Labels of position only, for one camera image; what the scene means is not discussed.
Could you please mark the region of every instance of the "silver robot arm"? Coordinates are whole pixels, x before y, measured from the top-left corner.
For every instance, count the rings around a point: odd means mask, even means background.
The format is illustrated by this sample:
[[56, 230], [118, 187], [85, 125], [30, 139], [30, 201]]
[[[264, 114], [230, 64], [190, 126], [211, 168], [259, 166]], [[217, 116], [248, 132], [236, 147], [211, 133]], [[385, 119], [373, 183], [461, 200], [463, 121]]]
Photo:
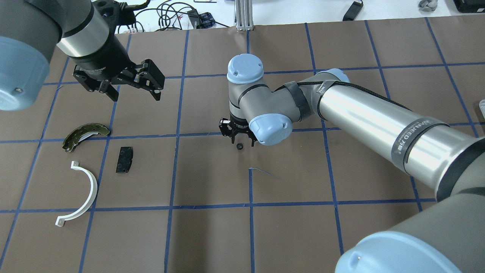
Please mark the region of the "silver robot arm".
[[77, 64], [73, 75], [87, 91], [117, 101], [112, 85], [128, 84], [160, 100], [164, 75], [149, 59], [140, 65], [131, 62], [114, 36], [120, 21], [135, 20], [130, 12], [148, 3], [0, 0], [0, 110], [21, 110], [34, 103], [56, 44]]
[[485, 138], [476, 139], [349, 83], [339, 69], [271, 92], [261, 60], [229, 63], [230, 119], [223, 135], [248, 134], [275, 145], [312, 113], [351, 134], [436, 194], [438, 204], [388, 231], [364, 238], [339, 260], [337, 273], [483, 272]]

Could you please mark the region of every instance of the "white floor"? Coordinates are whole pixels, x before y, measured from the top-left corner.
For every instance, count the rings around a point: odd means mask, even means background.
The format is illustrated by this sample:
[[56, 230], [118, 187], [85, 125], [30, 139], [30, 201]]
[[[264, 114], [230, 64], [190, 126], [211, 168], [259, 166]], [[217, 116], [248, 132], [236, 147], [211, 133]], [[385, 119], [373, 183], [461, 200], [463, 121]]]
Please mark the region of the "white floor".
[[[140, 4], [145, 0], [124, 1], [128, 4]], [[149, 8], [155, 8], [163, 1], [152, 0]], [[197, 3], [193, 0], [172, 0], [168, 3], [185, 2], [195, 7], [199, 13], [210, 12], [216, 21], [233, 26], [234, 2], [213, 1], [216, 2]], [[342, 21], [343, 15], [352, 2], [354, 0], [253, 0], [253, 20], [255, 25]], [[438, 0], [438, 7], [434, 12], [420, 11], [418, 3], [419, 0], [364, 0], [364, 7], [356, 20], [467, 15], [457, 11], [453, 0]], [[143, 24], [145, 31], [154, 31], [159, 28], [158, 18], [156, 11], [147, 11], [140, 14], [137, 20]], [[187, 16], [182, 17], [181, 23], [183, 29], [192, 28]], [[126, 27], [122, 27], [120, 32], [127, 30]]]

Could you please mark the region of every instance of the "white plastic arc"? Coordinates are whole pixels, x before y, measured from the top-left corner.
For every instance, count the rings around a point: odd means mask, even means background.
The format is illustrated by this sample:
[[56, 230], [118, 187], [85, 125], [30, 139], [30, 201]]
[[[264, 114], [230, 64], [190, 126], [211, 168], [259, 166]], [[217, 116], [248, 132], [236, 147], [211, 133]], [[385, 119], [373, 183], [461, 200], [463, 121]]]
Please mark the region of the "white plastic arc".
[[76, 219], [77, 217], [81, 216], [89, 209], [89, 207], [93, 204], [94, 199], [96, 198], [97, 181], [93, 173], [86, 170], [85, 168], [79, 167], [79, 162], [77, 161], [71, 162], [71, 169], [75, 171], [83, 171], [85, 174], [87, 174], [87, 176], [89, 177], [89, 182], [91, 183], [91, 189], [89, 190], [88, 199], [86, 199], [86, 202], [84, 202], [84, 204], [82, 204], [82, 206], [78, 210], [71, 214], [57, 217], [56, 226], [64, 226], [65, 221]]

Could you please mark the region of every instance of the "brown mat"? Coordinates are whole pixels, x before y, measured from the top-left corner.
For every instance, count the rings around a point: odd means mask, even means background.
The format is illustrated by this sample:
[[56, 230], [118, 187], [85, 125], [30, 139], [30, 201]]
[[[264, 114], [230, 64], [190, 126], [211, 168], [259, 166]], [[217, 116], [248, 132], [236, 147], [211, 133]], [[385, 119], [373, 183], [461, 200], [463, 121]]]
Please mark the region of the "brown mat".
[[[35, 105], [0, 116], [0, 273], [333, 272], [343, 251], [434, 203], [433, 192], [316, 116], [282, 143], [236, 150], [220, 135], [228, 117], [228, 61], [250, 52], [270, 88], [328, 69], [484, 136], [485, 17], [256, 26], [122, 34], [134, 62], [167, 76], [162, 101], [122, 86], [113, 104], [86, 92], [56, 50]], [[73, 153], [77, 126], [109, 125]], [[132, 146], [127, 174], [115, 173]], [[93, 208], [54, 225], [85, 200]], [[257, 169], [269, 172], [272, 176]]]

